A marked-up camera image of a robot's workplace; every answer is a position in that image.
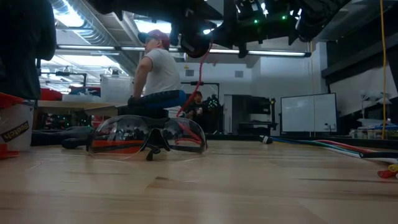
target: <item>dark jacket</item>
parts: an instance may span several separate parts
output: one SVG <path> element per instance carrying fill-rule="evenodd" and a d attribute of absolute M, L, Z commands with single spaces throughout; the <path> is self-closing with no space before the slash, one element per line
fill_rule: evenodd
<path fill-rule="evenodd" d="M 55 21 L 47 0 L 0 0 L 0 92 L 40 98 L 37 58 L 51 60 L 57 46 Z"/>

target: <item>bucket label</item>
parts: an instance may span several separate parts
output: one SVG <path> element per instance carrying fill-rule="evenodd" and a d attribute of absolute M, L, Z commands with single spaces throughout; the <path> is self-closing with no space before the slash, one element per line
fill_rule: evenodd
<path fill-rule="evenodd" d="M 29 129 L 29 123 L 25 121 L 23 124 L 18 125 L 17 127 L 6 131 L 5 133 L 0 134 L 4 142 L 9 142 L 15 139 L 16 137 L 24 134 Z"/>

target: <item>yellow cable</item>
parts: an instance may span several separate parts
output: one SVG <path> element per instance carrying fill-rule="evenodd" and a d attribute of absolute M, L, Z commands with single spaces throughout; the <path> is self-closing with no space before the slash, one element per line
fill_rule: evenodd
<path fill-rule="evenodd" d="M 312 84 L 312 104 L 313 104 L 313 136 L 317 136 L 317 132 L 315 130 L 316 125 L 315 125 L 315 96 L 314 96 L 314 87 L 313 87 L 313 60 L 312 60 L 312 40 L 310 42 L 311 44 L 311 84 Z"/>
<path fill-rule="evenodd" d="M 381 13 L 381 42 L 383 45 L 383 79 L 384 79 L 384 89 L 383 89 L 383 129 L 381 134 L 381 139 L 386 136 L 386 66 L 387 66 L 387 56 L 386 56 L 386 39 L 384 37 L 384 10 L 383 10 L 383 0 L 380 0 L 380 13 Z"/>

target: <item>white t-shirt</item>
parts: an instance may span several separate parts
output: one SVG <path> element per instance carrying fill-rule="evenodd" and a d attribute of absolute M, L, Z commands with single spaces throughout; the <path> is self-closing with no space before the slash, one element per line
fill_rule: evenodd
<path fill-rule="evenodd" d="M 153 49 L 144 57 L 152 60 L 152 71 L 148 73 L 144 94 L 149 95 L 181 88 L 180 74 L 173 56 L 164 49 Z M 180 106 L 167 108 L 169 117 L 175 118 Z"/>

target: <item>wooden floor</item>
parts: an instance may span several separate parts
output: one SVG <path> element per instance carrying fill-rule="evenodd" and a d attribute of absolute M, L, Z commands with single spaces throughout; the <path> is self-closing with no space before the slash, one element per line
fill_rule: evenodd
<path fill-rule="evenodd" d="M 386 165 L 317 147 L 211 141 L 126 161 L 36 148 L 0 161 L 0 223 L 397 223 Z"/>

